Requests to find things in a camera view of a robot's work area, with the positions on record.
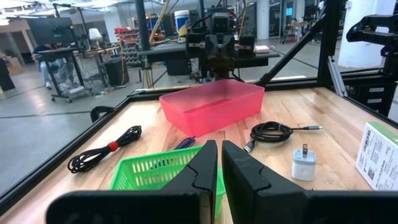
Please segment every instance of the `monitor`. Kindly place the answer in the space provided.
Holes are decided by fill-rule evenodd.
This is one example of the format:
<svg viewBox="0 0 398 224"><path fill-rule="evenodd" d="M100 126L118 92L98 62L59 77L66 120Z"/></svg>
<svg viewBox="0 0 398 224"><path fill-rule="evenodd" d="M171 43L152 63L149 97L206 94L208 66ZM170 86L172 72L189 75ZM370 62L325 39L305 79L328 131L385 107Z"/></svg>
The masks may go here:
<svg viewBox="0 0 398 224"><path fill-rule="evenodd" d="M70 18L27 19L27 22L37 45L75 41Z"/></svg>

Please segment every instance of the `wooden table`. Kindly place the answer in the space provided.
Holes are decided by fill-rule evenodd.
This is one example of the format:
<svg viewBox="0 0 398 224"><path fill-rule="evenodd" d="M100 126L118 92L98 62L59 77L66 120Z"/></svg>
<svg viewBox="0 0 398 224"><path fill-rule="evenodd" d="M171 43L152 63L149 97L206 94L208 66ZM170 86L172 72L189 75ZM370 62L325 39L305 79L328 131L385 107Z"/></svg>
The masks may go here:
<svg viewBox="0 0 398 224"><path fill-rule="evenodd" d="M370 189L354 164L365 123L383 122L324 88L266 92L260 114L197 138L196 145L215 139L221 155L222 140L229 139L243 147L249 141L250 129L264 121L278 121L290 127L323 126L321 131L296 131L282 144L258 145L251 155L271 169L306 189ZM124 108L75 154L103 147L137 124L142 126L139 141L108 156L85 174L71 174L67 169L68 159L0 217L0 223L45 223L46 209L58 196L72 190L106 190L120 159L168 151L186 137L166 121L158 101L140 101ZM303 143L317 154L313 182L291 178L292 151ZM226 197L217 222L232 223Z"/></svg>

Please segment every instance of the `ceiling light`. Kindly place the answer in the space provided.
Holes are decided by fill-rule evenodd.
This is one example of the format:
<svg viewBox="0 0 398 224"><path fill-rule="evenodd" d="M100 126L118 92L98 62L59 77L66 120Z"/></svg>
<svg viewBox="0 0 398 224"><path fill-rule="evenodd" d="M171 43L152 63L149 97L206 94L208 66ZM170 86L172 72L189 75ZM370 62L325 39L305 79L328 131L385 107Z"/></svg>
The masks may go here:
<svg viewBox="0 0 398 224"><path fill-rule="evenodd" d="M0 19L0 26L6 26L8 24L8 19Z"/></svg>
<svg viewBox="0 0 398 224"><path fill-rule="evenodd" d="M26 5L29 5L29 3L23 2L23 1L16 1L16 0L2 0L1 1L2 8L21 7L21 6L26 6Z"/></svg>

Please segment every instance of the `workbench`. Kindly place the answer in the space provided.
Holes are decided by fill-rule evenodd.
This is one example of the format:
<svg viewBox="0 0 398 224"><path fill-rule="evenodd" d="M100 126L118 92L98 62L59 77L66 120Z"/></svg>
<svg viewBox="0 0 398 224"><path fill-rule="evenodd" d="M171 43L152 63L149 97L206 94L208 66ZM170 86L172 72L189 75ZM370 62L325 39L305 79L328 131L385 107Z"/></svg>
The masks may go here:
<svg viewBox="0 0 398 224"><path fill-rule="evenodd" d="M186 138L184 133L165 119L158 100L124 101L118 106L118 111L97 121L94 126L99 125L102 119L107 120L97 131L92 129L91 136L83 137L85 133L79 136L78 139L84 138L84 141L72 155L103 147L134 125L142 126L140 140L120 148L94 169L83 174L70 173L67 163L72 156L69 156L0 217L0 223L45 223L46 209L58 196L73 190L107 190L116 165L121 159L169 151ZM378 121L397 133L396 129L330 90L308 88L266 92L261 113L201 136L197 138L195 145L203 145L208 139L215 139L219 150L218 160L221 162L222 140L228 139L244 147L249 141L251 128L265 121L278 121L290 127L323 126L321 131L295 131L282 143L260 143L251 152L253 157L280 175L305 189L315 190L370 190L354 167L364 125L368 121ZM313 182L299 181L291 177L292 151L302 147L304 143L317 154L318 162ZM232 223L226 195L217 223Z"/></svg>
<svg viewBox="0 0 398 224"><path fill-rule="evenodd" d="M185 43L168 43L158 45L151 50L138 51L137 55L146 56L149 63L161 62L166 60L187 59L185 53ZM256 54L254 58L239 58L235 60L235 68L249 68L267 66L269 58L279 57L279 54Z"/></svg>

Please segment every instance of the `white product box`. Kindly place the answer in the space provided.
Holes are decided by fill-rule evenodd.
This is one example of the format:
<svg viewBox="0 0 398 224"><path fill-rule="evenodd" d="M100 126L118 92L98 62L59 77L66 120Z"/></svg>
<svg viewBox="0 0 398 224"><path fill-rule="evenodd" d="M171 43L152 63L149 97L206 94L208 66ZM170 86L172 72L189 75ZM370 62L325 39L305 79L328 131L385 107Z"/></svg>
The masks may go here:
<svg viewBox="0 0 398 224"><path fill-rule="evenodd" d="M398 190L398 136L366 123L355 167L374 190Z"/></svg>

